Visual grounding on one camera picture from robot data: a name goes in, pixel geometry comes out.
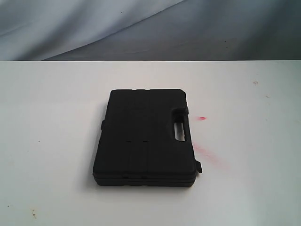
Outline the black plastic tool case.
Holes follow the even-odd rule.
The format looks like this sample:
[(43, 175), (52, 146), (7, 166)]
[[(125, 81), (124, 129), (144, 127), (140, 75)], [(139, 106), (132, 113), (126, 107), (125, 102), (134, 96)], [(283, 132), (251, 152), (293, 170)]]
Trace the black plastic tool case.
[(110, 92), (93, 176), (100, 186), (190, 187), (195, 159), (186, 94), (181, 89)]

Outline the white backdrop cloth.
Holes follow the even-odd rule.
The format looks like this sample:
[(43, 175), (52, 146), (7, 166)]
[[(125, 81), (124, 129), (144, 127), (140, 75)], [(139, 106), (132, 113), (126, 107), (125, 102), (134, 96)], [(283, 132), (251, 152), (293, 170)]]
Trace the white backdrop cloth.
[(299, 60), (298, 0), (3, 0), (1, 60)]

